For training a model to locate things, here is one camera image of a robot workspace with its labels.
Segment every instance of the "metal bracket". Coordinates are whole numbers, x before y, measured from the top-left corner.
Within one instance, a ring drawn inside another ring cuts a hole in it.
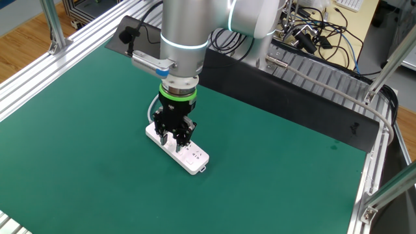
[[[377,192],[370,195],[363,194],[361,199],[364,202],[364,211],[361,215],[361,221],[370,225],[374,215],[379,209],[386,206],[403,192],[407,191],[416,183],[416,162],[411,163],[394,178],[389,180]]]
[[[59,17],[53,0],[40,0],[40,4],[45,14],[47,26],[51,32],[51,46],[48,53],[54,55],[63,50],[72,43],[71,40],[64,37],[62,28],[60,27]]]
[[[365,192],[363,194],[362,200],[367,201],[371,195],[368,192]],[[370,225],[372,222],[372,219],[376,216],[376,213],[378,210],[372,208],[372,207],[366,207],[363,211],[363,215],[361,215],[361,221],[365,224]]]
[[[283,41],[285,42],[290,36],[292,36],[293,31],[295,29],[300,29],[300,31],[303,30],[307,30],[311,33],[311,36],[316,36],[318,34],[318,32],[314,29],[312,29],[312,27],[310,25],[295,25],[294,27],[291,27],[291,29],[289,29],[287,31],[287,33],[285,34],[285,36],[283,37]]]

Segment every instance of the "power strip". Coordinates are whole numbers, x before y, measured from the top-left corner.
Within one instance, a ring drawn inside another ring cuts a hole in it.
[[[168,133],[168,141],[162,146],[161,138],[155,130],[155,124],[151,123],[146,128],[146,135],[189,172],[189,174],[196,175],[198,172],[205,171],[205,165],[209,161],[209,155],[193,143],[193,141],[190,141],[189,146],[182,148],[176,153],[176,140],[173,134]]]

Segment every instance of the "green mat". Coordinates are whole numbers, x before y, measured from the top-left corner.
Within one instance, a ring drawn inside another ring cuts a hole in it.
[[[159,83],[101,46],[1,122],[0,210],[35,234],[346,233],[365,152],[200,86],[189,175],[145,134]]]

